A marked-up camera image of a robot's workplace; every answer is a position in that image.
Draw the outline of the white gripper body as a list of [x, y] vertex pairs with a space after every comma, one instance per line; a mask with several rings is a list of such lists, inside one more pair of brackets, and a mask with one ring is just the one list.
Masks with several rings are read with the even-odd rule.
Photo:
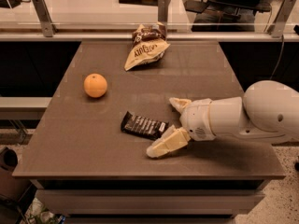
[[209, 105], [211, 99], [196, 100], [187, 105], [181, 112], [180, 122], [191, 139], [195, 141], [210, 141], [216, 136], [209, 122]]

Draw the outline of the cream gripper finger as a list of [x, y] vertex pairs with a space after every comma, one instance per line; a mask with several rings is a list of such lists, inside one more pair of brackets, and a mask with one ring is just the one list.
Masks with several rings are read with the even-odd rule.
[[179, 99], [171, 97], [169, 99], [171, 106], [173, 106], [177, 112], [182, 113], [182, 111], [192, 102], [190, 99]]
[[191, 140], [188, 132], [183, 128], [170, 126], [163, 135], [147, 148], [150, 158], [159, 158], [188, 145]]

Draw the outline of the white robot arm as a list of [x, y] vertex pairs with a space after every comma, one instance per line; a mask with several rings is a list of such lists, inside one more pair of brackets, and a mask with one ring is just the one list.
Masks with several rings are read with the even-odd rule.
[[242, 97], [220, 100], [170, 98], [180, 114], [179, 128], [170, 126], [147, 149], [159, 158], [188, 145], [233, 136], [249, 141], [280, 143], [299, 138], [299, 94], [273, 80], [259, 81]]

